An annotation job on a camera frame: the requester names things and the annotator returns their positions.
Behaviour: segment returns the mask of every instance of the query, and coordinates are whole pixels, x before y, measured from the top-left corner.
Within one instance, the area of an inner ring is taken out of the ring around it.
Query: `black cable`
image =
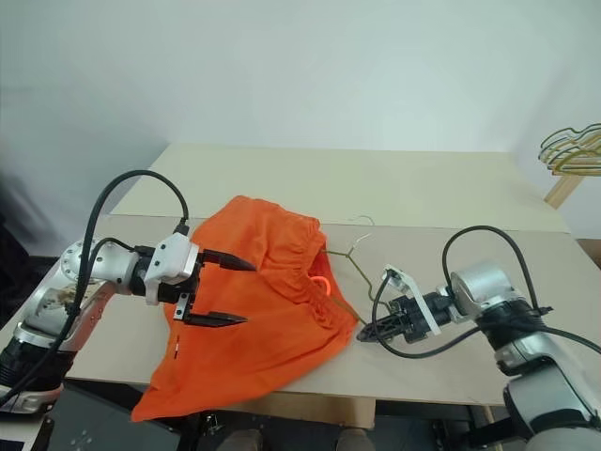
[[[519,249],[516,242],[509,235],[507,235],[507,233],[505,233],[500,228],[493,227],[492,225],[478,225],[478,226],[474,225],[472,227],[467,227],[467,228],[464,228],[463,230],[459,230],[444,245],[444,249],[442,249],[442,271],[444,272],[444,279],[446,280],[447,289],[449,290],[449,294],[451,296],[453,296],[453,289],[451,287],[451,276],[449,275],[449,270],[447,268],[447,254],[449,252],[449,248],[451,247],[451,244],[453,244],[453,242],[457,238],[459,238],[461,235],[465,235],[466,233],[473,232],[474,230],[487,230],[489,232],[496,233],[497,235],[502,237],[505,241],[507,241],[507,243],[514,250],[514,253],[516,253],[517,261],[519,262],[519,267],[521,268],[522,273],[524,274],[524,279],[526,280],[526,287],[528,288],[528,293],[530,295],[532,308],[534,310],[536,310],[537,312],[542,313],[538,306],[538,300],[536,299],[536,292],[534,291],[534,284],[532,283],[532,279],[530,277],[530,271],[528,271],[528,265],[526,264],[526,260],[524,259],[524,256],[522,255],[522,251]]]
[[[113,242],[119,246],[121,246],[122,248],[133,252],[133,247],[129,246],[128,244],[126,244],[125,242],[118,240],[117,238],[113,238],[113,237],[108,237],[108,238],[103,238],[102,240],[98,241],[96,243],[96,245],[94,246],[94,249],[92,249],[92,252],[90,254],[90,258],[89,261],[90,263],[90,269],[88,271],[88,280],[91,277],[92,274],[92,270],[94,269],[94,263],[96,262],[96,258],[98,257],[98,253],[100,252],[100,249],[102,248],[102,246],[104,244],[106,244],[107,242]]]
[[[473,327],[473,328],[469,329],[468,331],[464,332],[463,334],[458,335],[456,338],[449,341],[448,343],[440,346],[439,348],[435,348],[433,350],[428,350],[426,352],[407,353],[407,352],[403,352],[400,350],[396,350],[395,348],[390,346],[388,343],[386,343],[384,338],[382,338],[382,336],[380,335],[379,330],[378,330],[378,321],[377,321],[378,302],[382,296],[382,293],[384,292],[384,288],[386,287],[386,285],[388,284],[388,282],[392,276],[393,276],[393,272],[391,270],[387,270],[386,277],[384,278],[384,281],[382,282],[382,284],[379,286],[378,293],[376,294],[376,301],[374,302],[374,305],[372,306],[372,324],[374,326],[374,334],[375,334],[376,338],[378,339],[379,344],[382,345],[384,347],[384,349],[386,349],[387,351],[391,352],[394,355],[397,355],[398,357],[403,357],[405,359],[425,359],[427,357],[432,357],[434,355],[440,354],[441,352],[444,352],[444,351],[452,348],[453,346],[458,345],[466,338],[469,338],[470,336],[477,334],[478,332],[488,331],[488,330],[492,330],[492,329],[501,329],[501,328],[515,329],[517,331],[522,331],[522,332],[543,332],[546,334],[554,334],[554,335],[562,336],[563,338],[567,338],[568,340],[575,341],[575,342],[577,342],[583,346],[586,346],[587,348],[590,348],[591,350],[594,350],[595,352],[601,354],[601,347],[598,346],[593,341],[584,338],[583,336],[580,336],[577,334],[572,334],[571,332],[566,332],[561,329],[555,329],[555,328],[547,327],[547,326],[513,324],[513,323],[508,323],[508,322],[498,322],[498,323],[494,323],[494,324],[482,324],[481,326]]]
[[[104,205],[104,202],[106,202],[106,199],[108,198],[109,194],[119,183],[121,183],[124,180],[132,179],[134,177],[139,176],[149,176],[154,179],[158,179],[162,181],[165,185],[167,185],[169,188],[171,188],[171,190],[177,196],[179,203],[181,204],[182,216],[179,220],[178,226],[185,226],[186,222],[189,219],[188,205],[186,204],[186,199],[184,199],[184,196],[182,195],[181,191],[177,188],[177,186],[165,176],[162,176],[161,174],[158,174],[153,171],[138,169],[121,174],[120,176],[114,178],[108,185],[106,185],[106,187],[98,196],[98,199],[96,199],[96,203],[94,204],[94,207],[92,208],[89,219],[87,221],[87,227],[85,228],[84,240],[82,244],[82,259],[77,275],[75,295],[73,296],[73,303],[67,316],[67,320],[65,321],[65,324],[63,325],[63,328],[61,329],[60,333],[56,337],[56,340],[51,345],[51,347],[48,348],[43,357],[39,359],[38,362],[29,369],[29,371],[27,371],[27,374],[25,374],[20,381],[18,381],[12,388],[10,388],[10,390],[8,390],[8,392],[6,392],[0,398],[0,407],[4,406],[12,397],[18,395],[21,391],[27,388],[27,385],[31,382],[31,380],[33,380],[36,377],[36,374],[38,374],[39,369],[46,365],[48,361],[58,353],[58,349],[60,348],[61,344],[65,341],[65,338],[67,338],[67,335],[69,334],[73,323],[75,322],[81,311],[80,307],[90,278],[90,248],[92,246],[92,240],[94,238],[96,222],[100,217],[100,211],[102,210],[102,206]]]

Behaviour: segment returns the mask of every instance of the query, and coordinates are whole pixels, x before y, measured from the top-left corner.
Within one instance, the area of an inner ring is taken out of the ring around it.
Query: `white wall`
[[[0,208],[37,254],[168,142],[513,151],[544,193],[540,141],[601,119],[596,0],[0,2]]]

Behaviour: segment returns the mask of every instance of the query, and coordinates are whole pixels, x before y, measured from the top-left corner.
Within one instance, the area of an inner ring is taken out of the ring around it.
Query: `white bracket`
[[[425,303],[424,296],[422,296],[422,292],[417,287],[417,284],[413,280],[413,277],[411,277],[405,272],[402,272],[401,270],[397,270],[392,265],[386,265],[384,267],[384,275],[382,275],[382,280],[386,278],[386,272],[388,270],[394,272],[394,275],[388,280],[388,285],[396,288],[403,294],[410,291],[411,294],[413,294],[413,298],[415,299],[417,305],[420,307],[422,315],[424,315],[425,322],[427,322],[428,326],[430,327],[430,331],[434,335],[439,335],[440,327],[438,326],[436,320],[432,316],[432,312],[430,312],[430,309]]]
[[[181,233],[174,233],[157,244],[144,277],[146,303],[159,303],[159,284],[175,285],[189,278],[197,256],[198,246]]]

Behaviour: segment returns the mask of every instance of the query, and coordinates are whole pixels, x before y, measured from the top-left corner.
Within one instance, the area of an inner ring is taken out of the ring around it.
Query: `person's foot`
[[[338,437],[336,451],[376,451],[363,429],[345,429]]]
[[[263,449],[263,437],[256,429],[237,430],[232,432],[217,451],[261,451]]]

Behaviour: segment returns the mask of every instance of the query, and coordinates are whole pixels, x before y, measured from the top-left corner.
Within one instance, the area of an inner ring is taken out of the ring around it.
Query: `clothes hanger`
[[[541,144],[538,159],[552,175],[561,176],[545,197],[557,209],[584,177],[601,176],[601,123],[554,132]]]
[[[360,214],[359,216],[356,216],[355,218],[350,218],[348,219],[349,221],[357,221],[360,218],[364,218],[367,219],[372,226],[375,226],[376,223],[374,222],[374,220],[370,217],[367,216],[365,214]],[[361,269],[361,267],[359,266],[359,264],[355,261],[355,259],[352,256],[352,253],[355,251],[355,249],[357,249],[357,246],[359,245],[359,243],[363,240],[365,240],[366,238],[369,238],[371,236],[371,232],[370,233],[366,233],[365,235],[360,236],[357,240],[355,240],[352,244],[352,246],[350,246],[350,249],[347,252],[337,252],[337,251],[331,251],[329,249],[325,249],[323,252],[325,252],[326,254],[331,254],[333,256],[339,256],[339,257],[344,257],[346,258],[348,261],[350,261],[350,263],[355,267],[355,269],[357,270],[357,272],[361,275],[362,279],[365,281],[365,283],[368,286],[368,290],[367,290],[367,296],[369,297],[370,301],[372,303],[374,303],[376,301],[376,298],[373,294],[373,290],[374,290],[374,286],[372,285],[371,280],[369,280],[369,277],[367,277],[367,275],[365,274],[365,272]],[[388,310],[389,313],[392,313],[392,309],[390,307],[390,305],[388,303],[385,303],[383,301],[379,302],[380,304],[384,305],[386,307],[386,309]]]

